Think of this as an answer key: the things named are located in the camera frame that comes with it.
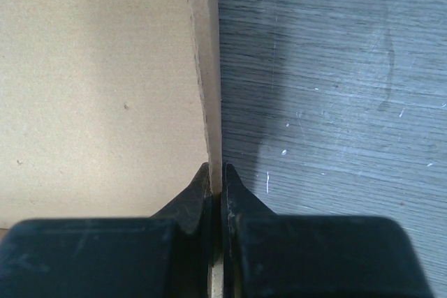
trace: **cardboard box wall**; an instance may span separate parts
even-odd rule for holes
[[[209,161],[217,0],[0,0],[0,228],[150,216]]]

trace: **gray floor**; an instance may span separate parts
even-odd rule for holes
[[[401,223],[447,297],[447,0],[219,0],[224,158],[273,210]]]

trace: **cardboard box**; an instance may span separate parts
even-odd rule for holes
[[[221,189],[217,0],[0,0],[0,228]]]

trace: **cardboard edge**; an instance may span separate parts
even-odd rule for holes
[[[205,122],[214,195],[222,190],[221,76],[218,0],[188,0],[196,58],[196,71]]]

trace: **wood grain surface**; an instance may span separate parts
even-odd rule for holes
[[[447,297],[447,0],[219,0],[223,154],[279,213],[374,214]]]

